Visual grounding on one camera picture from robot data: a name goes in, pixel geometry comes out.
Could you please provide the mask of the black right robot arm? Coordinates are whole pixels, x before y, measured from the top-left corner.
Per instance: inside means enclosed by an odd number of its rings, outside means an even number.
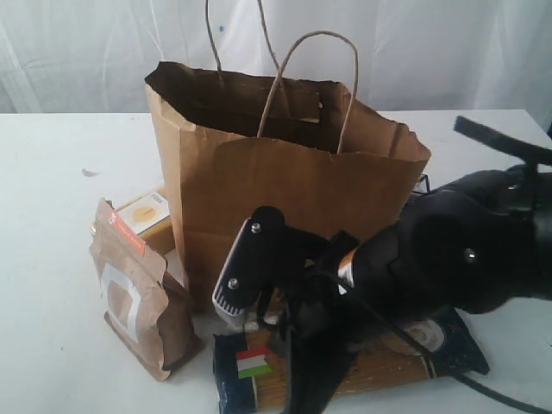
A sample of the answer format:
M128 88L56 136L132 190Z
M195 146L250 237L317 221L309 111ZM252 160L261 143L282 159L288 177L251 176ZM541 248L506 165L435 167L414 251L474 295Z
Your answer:
M319 413L357 346L447 308L494 311L551 297L551 152L460 116L456 132L520 159L415 198L392 225L358 242L295 229L260 207L269 283L285 294L285 411Z

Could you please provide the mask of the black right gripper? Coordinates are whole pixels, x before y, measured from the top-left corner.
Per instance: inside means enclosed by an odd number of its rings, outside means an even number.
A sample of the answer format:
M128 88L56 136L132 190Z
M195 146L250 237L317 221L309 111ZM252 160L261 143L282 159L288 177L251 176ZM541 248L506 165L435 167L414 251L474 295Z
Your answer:
M321 413L364 342L414 319L414 280L398 225L359 243L340 231L327 240L286 225L280 210L254 210L262 283L256 315L279 315L284 342L284 413Z

